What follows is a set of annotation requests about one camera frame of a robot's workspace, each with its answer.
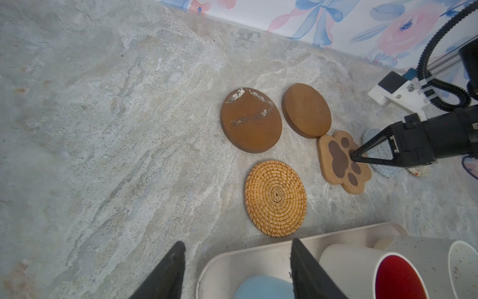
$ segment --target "gray felt coaster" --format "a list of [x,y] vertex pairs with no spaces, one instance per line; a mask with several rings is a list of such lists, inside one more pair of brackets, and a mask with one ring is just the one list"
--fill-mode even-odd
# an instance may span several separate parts
[[[372,139],[373,136],[380,133],[381,130],[379,129],[368,129],[365,131],[362,137],[362,144],[365,144],[368,140]],[[390,146],[387,141],[382,142],[378,146],[369,149],[367,151],[367,155],[370,158],[378,158],[378,159],[393,159],[393,155],[391,154]],[[378,173],[383,175],[384,177],[392,177],[402,171],[400,167],[392,167],[392,166],[385,166],[385,165],[377,165],[377,164],[370,164]]]

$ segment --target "speckled cup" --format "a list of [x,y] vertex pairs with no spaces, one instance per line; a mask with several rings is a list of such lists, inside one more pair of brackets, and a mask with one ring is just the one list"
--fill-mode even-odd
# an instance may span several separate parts
[[398,253],[332,244],[319,264],[349,299],[430,299],[417,269]]
[[424,237],[387,237],[374,248],[398,252],[420,273],[430,299],[478,298],[478,254],[470,244]]

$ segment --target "woven rattan coaster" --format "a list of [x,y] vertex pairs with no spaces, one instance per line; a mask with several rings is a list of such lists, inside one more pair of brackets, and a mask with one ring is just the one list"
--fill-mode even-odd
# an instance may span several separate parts
[[285,237],[304,221],[307,196],[297,173],[281,161],[256,164],[244,191],[247,213],[254,225],[271,237]]

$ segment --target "round wooden coaster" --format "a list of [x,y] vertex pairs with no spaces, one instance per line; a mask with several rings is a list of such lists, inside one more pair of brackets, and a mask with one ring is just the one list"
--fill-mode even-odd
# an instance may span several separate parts
[[290,127],[305,138],[324,135],[332,124],[332,115],[324,97],[302,83],[290,86],[284,93],[282,112]]
[[239,88],[229,93],[221,107],[221,127],[226,137],[248,153],[262,153],[279,141],[279,109],[262,92]]
[[285,237],[302,224],[307,196],[297,173],[281,161],[256,164],[244,191],[247,213],[254,225],[271,237]]

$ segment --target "blue ribbon print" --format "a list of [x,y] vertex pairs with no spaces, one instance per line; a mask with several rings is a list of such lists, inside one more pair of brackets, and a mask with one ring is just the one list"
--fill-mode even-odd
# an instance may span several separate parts
[[327,14],[329,14],[334,21],[340,22],[352,11],[358,2],[359,0],[296,0],[295,7],[297,9],[314,9],[305,18],[297,32],[291,36],[291,39],[301,39],[307,33],[309,33],[309,31],[315,25],[320,8],[323,7],[325,8],[325,11],[322,13],[317,23],[313,45],[325,46],[332,44],[326,29]]
[[189,0],[161,0],[161,3],[186,10]]

